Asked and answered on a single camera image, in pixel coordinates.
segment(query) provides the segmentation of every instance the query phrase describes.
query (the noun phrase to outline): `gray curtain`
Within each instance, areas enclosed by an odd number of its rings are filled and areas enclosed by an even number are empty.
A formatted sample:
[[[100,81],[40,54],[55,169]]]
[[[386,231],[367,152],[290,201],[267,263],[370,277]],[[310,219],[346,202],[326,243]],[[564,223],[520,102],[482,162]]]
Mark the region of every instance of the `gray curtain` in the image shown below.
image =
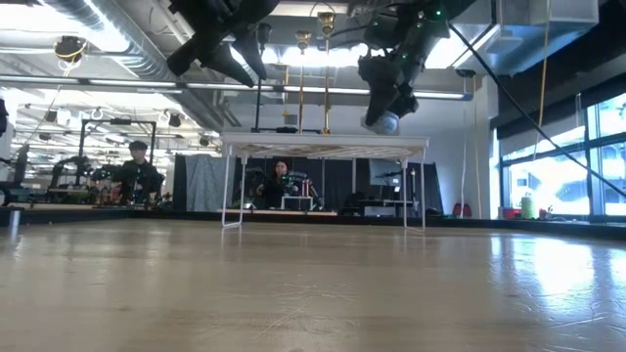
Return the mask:
[[[224,168],[226,157],[210,155],[187,156],[187,211],[218,211],[224,196]],[[231,157],[228,178],[234,179],[235,162]],[[228,199],[232,198],[233,183],[228,185]]]

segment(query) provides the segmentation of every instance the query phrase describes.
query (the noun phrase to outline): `robotic arm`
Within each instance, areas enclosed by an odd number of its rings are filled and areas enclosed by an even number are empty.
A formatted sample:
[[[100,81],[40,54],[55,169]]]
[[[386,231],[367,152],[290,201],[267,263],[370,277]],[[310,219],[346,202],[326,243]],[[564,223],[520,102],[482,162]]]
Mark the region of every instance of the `robotic arm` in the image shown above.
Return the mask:
[[[198,59],[209,67],[252,87],[254,81],[233,59],[228,44],[222,40],[235,36],[233,48],[261,79],[267,72],[261,61],[254,36],[256,23],[274,11],[280,0],[171,0],[169,10],[180,13],[196,32],[192,38],[168,59],[169,68],[182,75]]]
[[[425,61],[439,39],[449,38],[448,20],[475,0],[413,0],[375,14],[365,31],[370,49],[391,49],[385,56],[368,54],[359,75],[368,82],[371,100],[364,124],[377,134],[392,134],[404,115],[415,112],[413,91]]]

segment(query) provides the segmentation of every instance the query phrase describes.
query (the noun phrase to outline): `ceiling light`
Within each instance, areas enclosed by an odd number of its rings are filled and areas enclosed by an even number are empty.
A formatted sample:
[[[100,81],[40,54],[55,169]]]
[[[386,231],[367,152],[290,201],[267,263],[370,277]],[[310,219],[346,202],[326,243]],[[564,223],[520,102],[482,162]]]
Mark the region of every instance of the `ceiling light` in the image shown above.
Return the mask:
[[[296,93],[300,91],[300,87],[286,86],[285,91],[288,93]],[[302,88],[304,93],[324,93],[324,87],[304,87]],[[346,94],[355,96],[368,96],[370,95],[369,89],[359,88],[329,88],[330,94]],[[463,93],[446,93],[446,92],[421,92],[416,91],[413,93],[416,98],[422,99],[442,99],[442,100],[463,100],[467,97]]]
[[[90,79],[92,84],[118,87],[176,88],[176,82],[157,82],[142,80]]]
[[[337,2],[309,2],[301,1],[281,1],[270,16],[291,16],[291,17],[317,17],[321,12],[334,12],[337,14],[347,14],[348,5]]]
[[[228,83],[187,83],[188,88],[192,89],[219,89],[229,91],[256,91],[256,87],[248,87],[243,84],[228,84]],[[272,86],[261,86],[262,91],[272,91]]]
[[[50,84],[78,84],[79,81],[76,78],[65,77],[42,77],[42,76],[23,76],[23,75],[11,75],[0,74],[0,81],[12,82],[12,83],[50,83]]]
[[[441,92],[414,92],[416,98],[422,99],[442,99],[442,100],[462,100],[466,97],[461,93],[441,93]]]

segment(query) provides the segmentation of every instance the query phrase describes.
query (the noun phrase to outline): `table leg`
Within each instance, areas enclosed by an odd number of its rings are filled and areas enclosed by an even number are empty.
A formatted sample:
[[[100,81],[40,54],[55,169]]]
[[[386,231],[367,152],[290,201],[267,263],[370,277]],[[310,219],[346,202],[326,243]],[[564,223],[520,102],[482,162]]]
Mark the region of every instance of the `table leg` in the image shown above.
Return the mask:
[[[228,197],[228,171],[230,167],[230,157],[232,153],[233,153],[233,146],[228,146],[227,152],[226,152],[226,167],[225,167],[226,171],[224,175],[224,199],[222,203],[222,227],[224,228],[242,226],[242,223],[244,222],[244,190],[246,186],[247,155],[245,155],[242,158],[242,165],[244,167],[243,167],[243,172],[242,172],[242,191],[241,191],[242,195],[241,195],[240,208],[239,208],[239,222],[230,223],[230,224],[226,223],[226,199]]]
[[[407,225],[407,169],[409,166],[409,159],[402,160],[402,217],[404,218],[404,228],[408,228]]]
[[[426,150],[422,152],[422,164],[420,165],[420,175],[422,181],[422,231],[426,232],[426,196],[425,196],[425,180],[424,180],[424,163],[426,162]]]

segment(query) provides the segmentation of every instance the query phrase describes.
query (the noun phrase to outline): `lamp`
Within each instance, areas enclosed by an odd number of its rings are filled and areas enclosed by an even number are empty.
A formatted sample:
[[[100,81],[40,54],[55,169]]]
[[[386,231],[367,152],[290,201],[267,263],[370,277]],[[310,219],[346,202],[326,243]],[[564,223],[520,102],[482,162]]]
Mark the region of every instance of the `lamp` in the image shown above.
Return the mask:
[[[169,114],[169,125],[175,128],[180,127],[180,113],[171,112]]]
[[[203,147],[208,147],[208,144],[210,143],[210,141],[208,140],[208,138],[206,138],[206,136],[201,136],[200,137],[200,145]]]

